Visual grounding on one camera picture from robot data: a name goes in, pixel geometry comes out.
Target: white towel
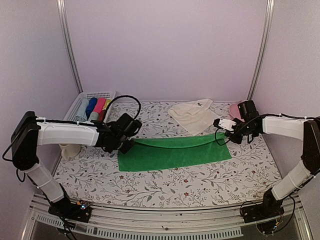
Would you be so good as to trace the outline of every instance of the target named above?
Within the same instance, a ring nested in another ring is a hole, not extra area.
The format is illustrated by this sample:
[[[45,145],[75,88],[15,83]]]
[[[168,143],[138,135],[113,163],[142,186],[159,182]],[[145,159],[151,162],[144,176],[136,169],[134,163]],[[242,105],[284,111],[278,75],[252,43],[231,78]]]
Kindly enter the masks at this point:
[[[181,127],[196,136],[210,127],[215,119],[220,118],[209,109],[212,102],[210,99],[202,99],[179,103],[172,106],[168,113]]]

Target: pink cloth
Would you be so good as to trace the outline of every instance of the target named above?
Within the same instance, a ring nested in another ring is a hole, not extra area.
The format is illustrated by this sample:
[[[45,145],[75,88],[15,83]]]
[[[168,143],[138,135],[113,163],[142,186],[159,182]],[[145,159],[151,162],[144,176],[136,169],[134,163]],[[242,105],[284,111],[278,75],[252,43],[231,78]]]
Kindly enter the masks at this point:
[[[237,118],[239,120],[241,120],[242,122],[244,122],[245,120],[243,120],[240,116],[240,112],[239,112],[239,108],[238,108],[238,103],[235,103],[235,104],[232,104],[230,107],[229,107],[229,113],[231,115],[231,117],[233,119]]]
[[[104,107],[105,103],[106,103],[106,100],[104,97],[101,97],[98,99],[98,101],[96,102],[96,105],[93,109],[94,112],[96,113],[100,113],[102,111],[102,108]]]

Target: white basket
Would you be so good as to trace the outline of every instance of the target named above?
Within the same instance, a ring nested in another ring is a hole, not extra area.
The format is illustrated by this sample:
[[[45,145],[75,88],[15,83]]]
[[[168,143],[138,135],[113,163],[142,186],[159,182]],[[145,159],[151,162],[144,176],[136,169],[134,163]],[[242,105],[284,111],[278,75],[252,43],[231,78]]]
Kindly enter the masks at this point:
[[[67,121],[75,121],[76,120],[76,115],[77,115],[78,109],[81,105],[82,99],[88,99],[88,100],[90,100],[91,98],[114,99],[115,96],[116,96],[115,91],[82,92],[76,97],[76,99],[72,103],[71,107],[69,108],[69,110],[66,113],[63,120],[67,120]],[[110,106],[108,113],[106,114],[104,120],[108,119],[108,116],[111,112],[111,109],[112,109],[112,105]]]

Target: lavender wall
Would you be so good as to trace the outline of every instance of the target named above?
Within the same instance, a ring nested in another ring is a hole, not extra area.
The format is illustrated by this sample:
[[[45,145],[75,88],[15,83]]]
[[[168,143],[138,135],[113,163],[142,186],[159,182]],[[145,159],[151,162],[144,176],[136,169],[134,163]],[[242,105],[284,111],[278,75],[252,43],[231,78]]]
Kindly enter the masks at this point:
[[[26,111],[61,119],[77,96],[56,1],[0,1],[0,152]],[[59,149],[42,147],[52,168]],[[34,188],[19,183],[12,163],[0,160],[0,239],[19,239]]]
[[[261,113],[320,116],[320,1],[276,1],[262,71],[254,95]],[[281,174],[299,161],[302,142],[267,136]],[[299,192],[314,239],[320,239],[320,179]]]
[[[267,1],[68,0],[85,91],[141,100],[245,99]]]

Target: floral fabric surface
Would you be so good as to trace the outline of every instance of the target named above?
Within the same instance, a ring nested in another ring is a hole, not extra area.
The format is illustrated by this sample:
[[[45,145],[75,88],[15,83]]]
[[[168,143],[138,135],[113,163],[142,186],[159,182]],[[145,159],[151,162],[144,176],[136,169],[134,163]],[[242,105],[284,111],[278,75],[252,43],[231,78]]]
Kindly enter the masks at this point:
[[[176,102],[142,102],[142,128],[136,138],[190,136],[168,115]],[[230,119],[230,103],[212,103],[210,109]],[[109,121],[123,113],[134,116],[135,102],[113,103]],[[200,135],[212,134],[212,125]],[[54,178],[73,199],[94,203],[154,208],[204,207],[261,199],[281,179],[264,139],[241,145],[229,142],[232,159],[166,170],[119,172],[117,151],[81,146],[78,156],[61,160]]]

